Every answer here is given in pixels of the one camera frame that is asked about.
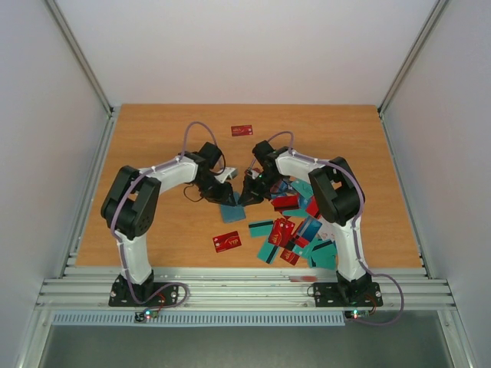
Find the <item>teal card holder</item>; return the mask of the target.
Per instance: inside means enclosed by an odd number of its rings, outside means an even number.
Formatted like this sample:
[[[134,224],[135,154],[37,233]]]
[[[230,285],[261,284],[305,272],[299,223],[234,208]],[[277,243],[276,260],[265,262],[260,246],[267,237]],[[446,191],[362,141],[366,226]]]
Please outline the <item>teal card holder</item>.
[[[241,205],[220,205],[219,210],[222,221],[226,224],[239,222],[246,219],[245,210]]]

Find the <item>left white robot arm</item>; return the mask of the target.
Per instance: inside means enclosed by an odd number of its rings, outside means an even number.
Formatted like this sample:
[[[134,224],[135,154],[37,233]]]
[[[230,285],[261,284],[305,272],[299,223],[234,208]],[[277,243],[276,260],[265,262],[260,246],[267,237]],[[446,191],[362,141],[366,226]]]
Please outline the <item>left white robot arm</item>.
[[[111,307],[176,307],[189,294],[180,282],[156,281],[147,253],[147,233],[160,195],[182,184],[195,185],[208,202],[235,206],[231,184],[238,170],[213,167],[222,159],[218,146],[205,143],[197,152],[184,152],[166,163],[143,169],[124,166],[101,207],[101,216],[115,238],[121,270],[112,284]]]

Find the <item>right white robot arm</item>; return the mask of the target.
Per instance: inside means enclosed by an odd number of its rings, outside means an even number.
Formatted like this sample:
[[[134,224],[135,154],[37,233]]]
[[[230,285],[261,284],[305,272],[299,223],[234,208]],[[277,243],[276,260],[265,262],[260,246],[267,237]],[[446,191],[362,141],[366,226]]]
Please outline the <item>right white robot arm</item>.
[[[342,157],[317,159],[287,147],[274,149],[265,140],[255,145],[252,154],[262,171],[257,175],[246,171],[239,204],[255,205],[270,199],[272,187],[288,176],[308,182],[321,217],[333,227],[338,250],[337,295],[343,305],[353,305],[364,296],[372,278],[362,265],[364,194],[347,161]]]

